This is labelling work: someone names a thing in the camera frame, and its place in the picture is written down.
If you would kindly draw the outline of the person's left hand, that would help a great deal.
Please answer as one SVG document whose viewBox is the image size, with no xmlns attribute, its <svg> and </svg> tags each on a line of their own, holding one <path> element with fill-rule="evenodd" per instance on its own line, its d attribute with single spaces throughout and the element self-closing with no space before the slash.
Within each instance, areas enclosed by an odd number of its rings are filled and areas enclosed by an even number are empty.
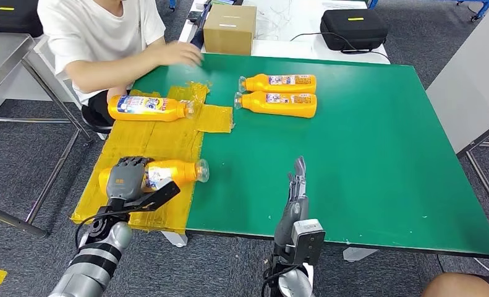
<svg viewBox="0 0 489 297">
<path fill-rule="evenodd" d="M 118 95 L 126 95 L 130 88 L 127 88 L 127 86 L 117 86 L 117 87 L 112 87 L 107 90 L 106 93 L 106 99 L 109 101 L 112 97 L 118 96 Z"/>
</svg>

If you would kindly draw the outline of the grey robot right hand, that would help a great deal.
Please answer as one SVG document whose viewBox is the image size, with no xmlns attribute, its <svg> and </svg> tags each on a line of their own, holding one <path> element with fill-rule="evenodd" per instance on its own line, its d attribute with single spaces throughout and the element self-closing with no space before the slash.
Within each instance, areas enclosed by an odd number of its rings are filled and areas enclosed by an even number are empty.
<svg viewBox="0 0 489 297">
<path fill-rule="evenodd" d="M 306 191 L 306 164 L 303 156 L 294 163 L 295 174 L 288 172 L 289 190 L 287 203 L 274 232 L 274 243 L 278 246 L 292 244 L 294 222 L 308 219 L 309 200 Z"/>
</svg>

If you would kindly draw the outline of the person's right hand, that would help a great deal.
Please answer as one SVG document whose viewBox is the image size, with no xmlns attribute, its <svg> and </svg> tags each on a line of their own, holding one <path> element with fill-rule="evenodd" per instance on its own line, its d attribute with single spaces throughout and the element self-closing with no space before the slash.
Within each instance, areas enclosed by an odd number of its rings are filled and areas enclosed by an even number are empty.
<svg viewBox="0 0 489 297">
<path fill-rule="evenodd" d="M 191 43 L 174 42 L 159 47 L 157 65 L 171 66 L 176 64 L 199 66 L 203 61 L 201 51 Z"/>
</svg>

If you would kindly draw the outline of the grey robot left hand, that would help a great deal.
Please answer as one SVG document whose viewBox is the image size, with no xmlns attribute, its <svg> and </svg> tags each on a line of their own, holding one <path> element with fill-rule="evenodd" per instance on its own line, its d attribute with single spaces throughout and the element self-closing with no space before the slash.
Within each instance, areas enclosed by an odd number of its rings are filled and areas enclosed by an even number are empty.
<svg viewBox="0 0 489 297">
<path fill-rule="evenodd" d="M 142 195 L 142 184 L 145 168 L 152 158 L 135 156 L 122 157 L 111 168 L 106 195 L 108 199 L 134 201 Z"/>
</svg>

